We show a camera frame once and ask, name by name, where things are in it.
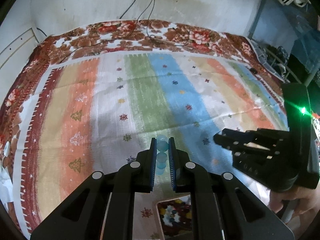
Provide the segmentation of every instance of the black wire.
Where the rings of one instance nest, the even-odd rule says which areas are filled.
[[[69,57],[71,54],[73,54],[73,53],[74,53],[75,51],[77,51],[78,49],[88,48],[88,47],[94,47],[94,46],[96,46],[96,45],[99,45],[99,44],[102,44],[102,43],[105,43],[105,42],[122,40],[122,39],[124,39],[124,38],[127,38],[127,37],[131,36],[131,34],[132,34],[132,33],[136,30],[136,28],[137,28],[137,24],[138,24],[138,21],[139,21],[141,15],[142,15],[146,10],[148,10],[148,8],[150,7],[150,5],[151,5],[152,2],[153,2],[153,7],[152,7],[152,10],[151,10],[151,12],[150,12],[150,14],[149,14],[148,20],[147,20],[147,36],[148,36],[151,40],[154,40],[154,41],[155,41],[156,39],[155,39],[154,37],[152,37],[152,35],[149,35],[149,34],[148,34],[148,24],[149,24],[149,20],[150,20],[151,14],[152,14],[152,12],[153,12],[153,9],[154,9],[155,3],[156,3],[156,0],[151,0],[150,3],[149,3],[149,5],[147,6],[147,8],[145,8],[145,10],[139,15],[138,19],[136,20],[134,29],[133,29],[132,32],[130,32],[128,35],[126,35],[126,36],[124,36],[124,37],[121,37],[121,38],[116,38],[116,39],[111,39],[111,40],[104,40],[104,41],[98,42],[98,43],[96,43],[96,44],[94,44],[94,45],[81,46],[81,47],[79,47],[79,48],[76,48],[76,49],[74,49],[72,52],[70,52],[68,55],[66,55],[58,64],[61,64],[67,57]],[[185,44],[185,45],[175,45],[175,44],[172,44],[172,43],[170,43],[170,45],[177,46],[177,47],[184,47],[184,46],[187,46],[187,45],[188,45],[188,41],[187,41],[187,44]]]
[[[69,53],[68,55],[66,55],[58,64],[61,64],[67,57],[69,57],[71,54],[73,54],[76,50],[78,50],[78,49],[81,49],[81,48],[88,48],[88,47],[94,47],[94,46],[96,46],[96,45],[99,45],[99,44],[102,44],[102,43],[104,43],[104,42],[110,42],[110,41],[116,41],[116,40],[122,40],[122,39],[124,39],[124,38],[127,38],[127,37],[129,37],[135,30],[136,30],[136,28],[137,28],[137,24],[138,24],[138,21],[139,21],[139,19],[140,19],[140,17],[141,17],[141,15],[150,7],[150,5],[151,5],[151,3],[152,3],[152,0],[151,0],[151,2],[149,3],[149,5],[148,5],[148,7],[147,8],[145,8],[145,10],[139,15],[139,17],[138,17],[138,19],[136,20],[136,23],[135,23],[135,25],[134,25],[134,29],[132,30],[132,32],[130,32],[128,35],[126,35],[126,36],[124,36],[124,37],[121,37],[121,38],[116,38],[116,39],[111,39],[111,40],[105,40],[105,41],[101,41],[101,42],[98,42],[98,43],[96,43],[96,44],[94,44],[94,45],[89,45],[89,46],[81,46],[81,47],[79,47],[79,48],[76,48],[75,50],[73,50],[71,53]]]
[[[159,40],[159,39],[155,39],[155,36],[152,34],[152,35],[149,35],[148,33],[148,25],[149,25],[149,20],[150,20],[150,17],[151,17],[151,14],[153,12],[153,9],[155,8],[155,4],[156,4],[156,0],[151,0],[151,2],[153,1],[153,7],[152,7],[152,10],[149,14],[149,17],[148,17],[148,20],[147,20],[147,36],[151,39],[151,41],[154,41],[154,42],[157,42],[157,43],[168,43],[172,46],[176,46],[176,47],[184,47],[184,46],[187,46],[189,44],[188,41],[186,41],[186,44],[183,44],[183,45],[176,45],[176,44],[172,44],[170,41],[162,41],[162,40]]]
[[[134,4],[136,2],[136,0],[134,0],[133,2],[132,2],[132,4],[128,7],[128,9],[120,16],[120,18],[119,19],[121,19],[126,13],[127,13],[127,11],[129,11],[129,9],[131,8],[131,6]]]
[[[48,37],[47,34],[45,34],[44,31],[41,30],[40,28],[37,27],[37,30],[38,30],[38,31],[41,31],[41,32],[44,34],[44,36]]]

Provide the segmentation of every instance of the bed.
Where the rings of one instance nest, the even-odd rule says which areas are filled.
[[[49,36],[0,111],[9,215],[30,238],[93,171],[117,171],[159,134],[209,172],[234,173],[267,204],[268,191],[234,170],[212,136],[224,128],[287,130],[281,83],[249,40],[196,26],[109,21]],[[157,239],[154,205],[177,196],[169,178],[167,165],[151,194],[136,194],[134,239]]]

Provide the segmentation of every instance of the blue stripe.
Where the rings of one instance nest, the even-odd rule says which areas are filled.
[[[190,159],[209,172],[216,174],[222,174],[226,171],[232,172],[245,183],[245,176],[232,167],[231,152],[213,142],[213,135],[220,130],[207,112],[201,96],[183,74],[175,59],[167,54],[148,54],[148,58],[176,125],[189,149]],[[186,108],[188,105],[192,107],[191,110]],[[196,127],[195,122],[199,122],[200,126]],[[218,165],[212,164],[213,159],[218,160]]]
[[[279,103],[274,100],[274,98],[270,95],[268,90],[265,88],[263,84],[252,74],[252,72],[243,64],[237,64],[235,63],[245,75],[248,76],[248,78],[254,82],[261,90],[263,95],[268,99],[270,102],[270,107],[273,108],[276,114],[278,114],[280,120],[283,122],[283,124],[288,128],[288,122],[287,122],[287,116],[286,114],[281,110]]]

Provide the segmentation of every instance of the green stripe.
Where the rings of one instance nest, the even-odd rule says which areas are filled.
[[[126,55],[124,62],[128,75],[131,111],[138,138],[144,143],[143,148],[149,147],[152,137],[162,133],[168,137],[174,137],[176,147],[188,152],[147,55]],[[175,196],[168,169],[169,165],[166,168],[166,176],[156,178],[160,182],[164,197]]]
[[[264,95],[264,93],[261,91],[261,88],[254,82],[252,82],[249,77],[241,70],[241,68],[233,62],[228,62],[229,65],[238,72],[238,74],[241,76],[241,79],[243,82],[248,86],[248,88],[251,90],[252,93],[255,95],[258,95],[262,101],[265,103],[265,109],[268,112],[268,114],[272,117],[272,120],[276,122],[276,125],[279,127],[280,130],[287,130],[286,125],[282,122],[282,120],[279,118],[278,114],[274,111],[274,109],[270,106],[270,101],[268,98]]]

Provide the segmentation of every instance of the metal bolt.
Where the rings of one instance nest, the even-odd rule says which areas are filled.
[[[196,167],[196,165],[193,162],[188,162],[188,163],[186,163],[186,167],[188,169],[194,169]]]
[[[92,177],[94,179],[100,179],[102,177],[102,173],[100,171],[96,171],[94,174],[92,174]]]
[[[138,167],[140,167],[140,162],[132,162],[132,163],[130,163],[130,166],[132,168],[138,168]]]
[[[233,179],[233,175],[230,172],[226,172],[223,174],[223,177],[227,180],[232,180]]]

